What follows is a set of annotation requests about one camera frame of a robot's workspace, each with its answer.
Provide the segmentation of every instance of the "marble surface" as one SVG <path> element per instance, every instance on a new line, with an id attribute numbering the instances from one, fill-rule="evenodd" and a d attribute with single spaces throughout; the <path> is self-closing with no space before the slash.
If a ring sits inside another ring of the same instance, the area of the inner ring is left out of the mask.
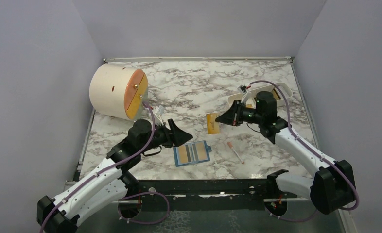
<path id="1" fill-rule="evenodd" d="M 206 114 L 227 110 L 229 106 L 226 99 L 237 93 L 239 85 L 254 80 L 269 80 L 284 82 L 293 91 L 293 97 L 289 99 L 292 125 L 300 135 L 313 143 L 306 111 L 288 61 L 115 63 L 143 69 L 149 79 L 151 105 L 165 106 L 165 120 L 172 118 L 178 127 L 193 135 L 193 141 L 206 140 L 212 146 L 211 161 L 196 165 L 176 167 L 173 149 L 163 149 L 158 155 L 142 157 L 141 162 L 130 170 L 137 179 L 265 178 L 267 174 L 280 169 L 307 176 L 304 167 L 289 153 L 245 124 L 239 127 L 220 125 L 220 134 L 207 133 Z M 286 119 L 286 107 L 279 107 L 278 115 Z M 146 112 L 143 117 L 150 119 Z M 126 137 L 132 124 L 127 120 L 95 113 L 81 177 L 87 175 L 115 144 Z M 227 141 L 233 144 L 245 164 L 239 162 L 226 145 Z"/>

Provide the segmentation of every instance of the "white wall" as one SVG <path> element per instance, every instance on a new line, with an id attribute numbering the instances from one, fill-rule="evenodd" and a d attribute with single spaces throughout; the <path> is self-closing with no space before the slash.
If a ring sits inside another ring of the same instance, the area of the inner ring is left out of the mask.
<path id="1" fill-rule="evenodd" d="M 353 165 L 358 230 L 382 232 L 382 0 L 327 0 L 295 68 L 322 150 Z"/>
<path id="2" fill-rule="evenodd" d="M 325 0 L 73 0 L 101 55 L 294 56 Z"/>
<path id="3" fill-rule="evenodd" d="M 101 62 L 71 0 L 0 0 L 0 233 L 37 232 L 72 177 Z"/>

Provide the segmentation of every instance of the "beige cylinder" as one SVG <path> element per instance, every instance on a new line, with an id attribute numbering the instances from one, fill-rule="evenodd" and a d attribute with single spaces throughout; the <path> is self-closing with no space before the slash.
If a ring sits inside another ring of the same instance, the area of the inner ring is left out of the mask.
<path id="1" fill-rule="evenodd" d="M 89 86 L 89 99 L 99 113 L 127 120 L 138 119 L 148 98 L 148 79 L 141 69 L 103 64 Z"/>

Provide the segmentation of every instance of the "black metal base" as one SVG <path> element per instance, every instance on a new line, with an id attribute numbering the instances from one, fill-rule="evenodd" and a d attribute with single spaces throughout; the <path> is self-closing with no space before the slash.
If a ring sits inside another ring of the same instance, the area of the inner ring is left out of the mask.
<path id="1" fill-rule="evenodd" d="M 157 192 L 166 195 L 171 211 L 264 210 L 264 199 L 277 199 L 282 194 L 275 186 L 275 182 L 269 179 L 139 180 L 139 189 L 142 192 L 154 188 Z M 297 196 L 286 193 L 285 197 L 295 198 Z M 167 210 L 165 200 L 157 195 L 144 195 L 141 197 L 141 203 L 141 211 Z M 131 203 L 120 203 L 119 206 L 127 210 L 129 205 L 137 208 Z M 53 207 L 53 200 L 47 196 L 38 202 L 37 221 L 39 224 L 42 224 Z M 65 213 L 56 211 L 48 221 L 45 232 L 76 232 L 76 220 L 79 216 L 77 215 L 73 219 L 66 219 L 64 216 Z"/>

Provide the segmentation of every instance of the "white tray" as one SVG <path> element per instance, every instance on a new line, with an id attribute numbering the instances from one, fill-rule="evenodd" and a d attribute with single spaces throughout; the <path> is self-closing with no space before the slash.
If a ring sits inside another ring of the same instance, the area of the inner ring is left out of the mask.
<path id="1" fill-rule="evenodd" d="M 276 83 L 276 85 L 282 90 L 282 92 L 284 93 L 285 97 L 287 98 L 287 100 L 289 100 L 292 96 L 293 96 L 293 92 L 291 91 L 291 89 L 288 87 L 287 84 L 285 83 Z M 266 85 L 266 86 L 261 86 L 261 87 L 258 87 L 258 88 L 255 88 L 255 89 L 250 89 L 251 91 L 251 98 L 247 100 L 247 102 L 245 103 L 246 106 L 249 107 L 249 105 L 251 104 L 251 107 L 252 108 L 255 108 L 255 100 L 254 100 L 254 97 L 257 95 L 258 92 L 260 91 L 269 91 L 271 92 L 272 90 L 274 89 L 274 86 L 272 85 Z M 235 94 L 235 95 L 231 95 L 228 97 L 228 105 L 231 107 L 232 103 L 234 102 L 234 100 L 241 100 L 243 98 L 243 95 L 238 93 L 238 94 Z M 280 107 L 280 106 L 283 106 L 285 105 L 284 103 L 284 99 L 281 97 L 281 99 L 277 100 L 277 107 Z"/>

